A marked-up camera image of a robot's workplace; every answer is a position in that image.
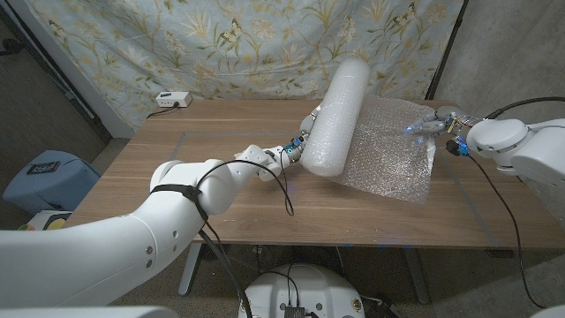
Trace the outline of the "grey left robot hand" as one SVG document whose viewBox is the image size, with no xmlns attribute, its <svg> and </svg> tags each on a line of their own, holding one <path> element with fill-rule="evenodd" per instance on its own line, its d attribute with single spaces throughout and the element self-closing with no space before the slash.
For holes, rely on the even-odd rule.
<svg viewBox="0 0 565 318">
<path fill-rule="evenodd" d="M 286 146 L 283 147 L 291 163 L 298 162 L 303 154 L 306 142 L 319 115 L 321 105 L 314 108 L 308 116 L 304 118 L 300 125 L 300 134 L 294 137 Z"/>
</svg>

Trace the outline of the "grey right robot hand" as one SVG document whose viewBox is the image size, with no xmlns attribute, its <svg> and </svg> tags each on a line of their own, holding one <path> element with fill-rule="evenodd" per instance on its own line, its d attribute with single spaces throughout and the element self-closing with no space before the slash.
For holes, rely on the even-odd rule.
<svg viewBox="0 0 565 318">
<path fill-rule="evenodd" d="M 404 128 L 411 135 L 467 135 L 472 128 L 470 115 L 455 106 L 440 106 L 432 113 Z"/>
</svg>

